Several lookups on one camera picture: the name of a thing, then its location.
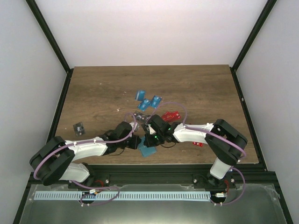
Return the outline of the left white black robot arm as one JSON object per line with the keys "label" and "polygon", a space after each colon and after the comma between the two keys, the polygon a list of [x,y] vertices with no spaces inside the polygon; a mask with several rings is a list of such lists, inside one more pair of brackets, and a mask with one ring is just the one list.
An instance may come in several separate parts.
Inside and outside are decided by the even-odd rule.
{"label": "left white black robot arm", "polygon": [[118,149],[137,149],[141,138],[134,134],[137,122],[121,122],[114,130],[89,140],[70,141],[56,136],[47,142],[29,163],[34,178],[49,186],[57,181],[71,181],[89,189],[95,184],[95,172],[77,160],[91,156],[114,155]]}

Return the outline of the teal leather card holder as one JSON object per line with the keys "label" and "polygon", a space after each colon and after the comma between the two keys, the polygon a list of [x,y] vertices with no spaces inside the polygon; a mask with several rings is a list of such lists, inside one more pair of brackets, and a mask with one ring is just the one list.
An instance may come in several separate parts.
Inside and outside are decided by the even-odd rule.
{"label": "teal leather card holder", "polygon": [[148,157],[157,152],[155,147],[146,147],[144,145],[145,137],[141,138],[141,143],[137,146],[143,157]]}

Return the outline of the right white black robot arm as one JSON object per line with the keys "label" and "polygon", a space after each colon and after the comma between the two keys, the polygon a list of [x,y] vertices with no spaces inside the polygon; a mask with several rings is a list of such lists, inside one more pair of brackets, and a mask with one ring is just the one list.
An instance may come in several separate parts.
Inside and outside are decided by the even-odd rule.
{"label": "right white black robot arm", "polygon": [[207,174],[207,182],[213,188],[220,187],[226,173],[246,157],[244,149],[248,140],[223,119],[205,125],[187,125],[184,122],[170,124],[155,114],[142,128],[145,131],[144,145],[147,147],[156,147],[166,142],[198,142],[208,145],[216,155]]}

